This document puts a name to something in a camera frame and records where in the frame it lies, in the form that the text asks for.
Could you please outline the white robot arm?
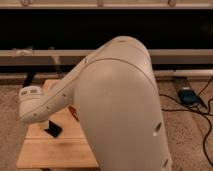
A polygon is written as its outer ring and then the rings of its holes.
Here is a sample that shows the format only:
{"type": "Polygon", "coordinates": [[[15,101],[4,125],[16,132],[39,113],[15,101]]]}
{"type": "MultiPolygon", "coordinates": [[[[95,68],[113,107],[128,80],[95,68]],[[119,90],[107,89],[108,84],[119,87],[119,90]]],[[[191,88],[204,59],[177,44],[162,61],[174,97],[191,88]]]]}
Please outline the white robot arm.
{"type": "Polygon", "coordinates": [[[73,105],[101,171],[172,171],[151,57],[136,38],[111,39],[46,92],[22,88],[19,103],[27,124],[73,105]]]}

